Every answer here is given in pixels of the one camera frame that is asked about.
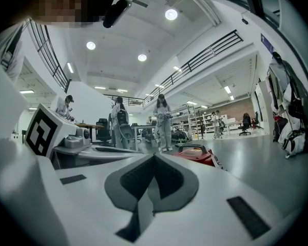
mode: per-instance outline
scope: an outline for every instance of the floor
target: floor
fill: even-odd
[[[195,140],[194,144],[212,149],[223,167],[231,174],[264,195],[283,216],[303,206],[308,196],[308,154],[285,159],[281,145],[273,142],[262,132],[251,137],[239,137],[237,132],[222,140],[207,136],[205,140]],[[143,153],[154,153],[151,144],[139,144]]]

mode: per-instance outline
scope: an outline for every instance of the sign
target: sign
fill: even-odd
[[[261,42],[267,47],[268,51],[273,54],[274,47],[263,34],[261,34]]]

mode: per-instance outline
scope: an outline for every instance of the desk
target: desk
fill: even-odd
[[[242,126],[242,123],[243,123],[243,121],[234,121],[234,122],[228,122],[228,123],[226,123],[226,126],[227,126],[227,134],[230,135],[229,126],[237,125],[237,124],[239,124],[240,126]]]
[[[103,129],[103,126],[99,126],[99,125],[88,125],[88,124],[75,124],[76,126],[78,126],[79,128],[86,128],[89,130],[89,134],[90,134],[90,140],[92,143],[92,129]]]
[[[134,129],[134,145],[135,145],[135,149],[136,151],[138,151],[138,141],[137,141],[137,129],[155,129],[156,126],[152,126],[152,125],[137,125],[137,126],[131,126],[132,129]]]

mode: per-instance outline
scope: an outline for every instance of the long hair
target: long hair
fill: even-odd
[[[157,108],[160,107],[160,103],[161,103],[161,102],[159,101],[160,96],[163,96],[163,95],[160,94],[159,97],[158,97],[158,101],[156,102]],[[162,102],[162,105],[166,108],[166,106],[168,105],[168,103],[166,102],[166,99],[164,99],[164,101]]]
[[[123,98],[122,97],[120,97],[120,96],[117,97],[117,103],[120,104],[120,109],[124,109],[125,110],[124,105],[123,105]]]

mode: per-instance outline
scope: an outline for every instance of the railing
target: railing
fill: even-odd
[[[113,100],[113,102],[115,103],[117,97],[119,96],[114,96],[114,95],[104,95],[109,97],[110,99]],[[142,98],[135,98],[135,97],[124,97],[124,96],[120,96],[123,98],[123,105],[125,106],[135,106],[135,107],[143,107],[144,106],[144,100]]]
[[[242,42],[243,39],[238,35],[237,30],[226,34],[213,44],[202,50],[186,64],[184,64],[179,70],[174,72],[166,80],[164,80],[159,87],[155,88],[148,97],[144,99],[144,105],[151,102],[156,96],[166,91],[169,87],[173,86],[177,81],[184,78],[187,75],[191,75],[191,72],[208,62],[211,58],[219,55],[228,48]]]
[[[58,85],[67,93],[70,80],[66,77],[52,47],[47,26],[39,25],[33,20],[27,25],[32,40],[43,63]]]

